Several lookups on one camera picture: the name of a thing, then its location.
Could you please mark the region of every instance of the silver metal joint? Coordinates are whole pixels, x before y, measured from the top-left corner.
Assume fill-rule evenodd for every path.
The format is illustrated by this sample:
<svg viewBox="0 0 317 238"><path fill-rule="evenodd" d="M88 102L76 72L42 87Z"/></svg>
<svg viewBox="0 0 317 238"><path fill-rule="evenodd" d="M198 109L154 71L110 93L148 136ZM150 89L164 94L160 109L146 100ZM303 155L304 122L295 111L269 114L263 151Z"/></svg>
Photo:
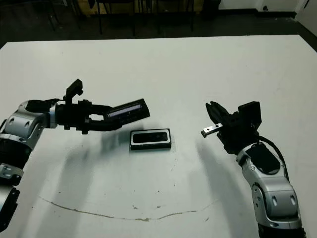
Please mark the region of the silver metal joint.
<svg viewBox="0 0 317 238"><path fill-rule="evenodd" d="M242 166L242 174L252 190L256 220L259 224L276 229L297 229L302 226L297 196L285 177L286 167L271 175L262 173L251 161L247 146L237 155L236 161Z"/></svg>
<svg viewBox="0 0 317 238"><path fill-rule="evenodd" d="M8 164L0 164L0 178L11 179L12 176L19 176L17 178L21 179L23 176L23 170L16 166Z"/></svg>

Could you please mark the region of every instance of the table surface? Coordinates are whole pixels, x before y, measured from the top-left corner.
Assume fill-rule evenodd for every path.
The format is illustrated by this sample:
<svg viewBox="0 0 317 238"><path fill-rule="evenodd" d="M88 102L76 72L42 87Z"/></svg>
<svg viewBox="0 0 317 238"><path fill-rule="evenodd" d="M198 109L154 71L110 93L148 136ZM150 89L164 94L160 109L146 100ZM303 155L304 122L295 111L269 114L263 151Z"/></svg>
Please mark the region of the table surface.
<svg viewBox="0 0 317 238"><path fill-rule="evenodd" d="M44 131L1 237L258 237L251 191L205 103L260 101L260 133L282 151L308 237L317 234L317 54L300 37L7 43L0 118L83 81L94 104L144 98L151 117L112 132ZM129 151L133 129L170 128L170 151Z"/></svg>

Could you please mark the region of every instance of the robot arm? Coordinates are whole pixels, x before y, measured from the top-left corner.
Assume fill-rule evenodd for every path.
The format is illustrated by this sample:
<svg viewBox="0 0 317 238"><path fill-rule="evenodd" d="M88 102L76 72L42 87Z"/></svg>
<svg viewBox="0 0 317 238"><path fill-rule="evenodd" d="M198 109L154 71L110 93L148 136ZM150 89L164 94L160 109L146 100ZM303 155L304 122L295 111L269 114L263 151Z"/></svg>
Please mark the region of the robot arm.
<svg viewBox="0 0 317 238"><path fill-rule="evenodd" d="M289 182L284 158L278 148L257 132L260 126L259 102L239 107L229 114L216 102L206 104L215 125L202 131L203 137L217 136L229 154L235 154L242 174L252 190L252 200L260 238L305 238L298 200ZM272 146L278 156L261 142Z"/></svg>
<svg viewBox="0 0 317 238"><path fill-rule="evenodd" d="M22 103L0 126L0 232L4 231L15 212L20 194L14 186L19 185L23 168L45 128L64 129L75 127L82 134L89 130L116 130L124 124L150 116L143 99L115 108L93 105L88 100L72 103L81 95L82 82L77 79L63 97L46 101L31 100ZM93 120L90 115L101 115L103 120Z"/></svg>

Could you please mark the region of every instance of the chair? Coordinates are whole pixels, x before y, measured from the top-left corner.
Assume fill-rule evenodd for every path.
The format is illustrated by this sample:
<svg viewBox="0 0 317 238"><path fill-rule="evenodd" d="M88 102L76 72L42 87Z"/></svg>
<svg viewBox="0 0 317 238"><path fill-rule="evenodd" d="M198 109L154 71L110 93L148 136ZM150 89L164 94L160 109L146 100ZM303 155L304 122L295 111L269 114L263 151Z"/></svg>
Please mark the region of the chair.
<svg viewBox="0 0 317 238"><path fill-rule="evenodd" d="M55 31L55 27L54 27L54 24L53 24L52 19L51 19L51 14L50 14L49 8L47 6L47 3L48 3L49 6L52 9L53 16L54 16L56 22L59 23L59 20L57 18L57 15L56 15L56 12L55 12L55 9L54 9L54 5L52 3L52 0L0 0L0 8L2 8L2 7L12 7L12 6L17 6L17 5L24 5L25 3L42 3L43 4L43 8L44 8L44 10L47 13L47 16L48 16L49 22L51 24L51 27Z"/></svg>
<svg viewBox="0 0 317 238"><path fill-rule="evenodd" d="M181 0L177 0L177 12L179 12L180 9L180 1ZM187 6L186 6L186 12L188 13L189 11L189 4L191 2L191 22L190 22L190 28L191 31L194 30L194 0L187 0ZM158 33L160 34L160 23L159 23L159 0L157 0L156 2L156 10L157 10L157 23L158 23Z"/></svg>
<svg viewBox="0 0 317 238"><path fill-rule="evenodd" d="M135 23L134 23L134 15L135 15L135 6L134 6L134 0L96 0L97 2L97 9L98 9L98 17L99 17L99 30L100 34L103 33L102 25L101 25L101 14L100 14L100 3L104 5L105 11L107 14L112 13L111 12L111 4L112 3L131 3L132 4L132 33L133 36L135 36Z"/></svg>

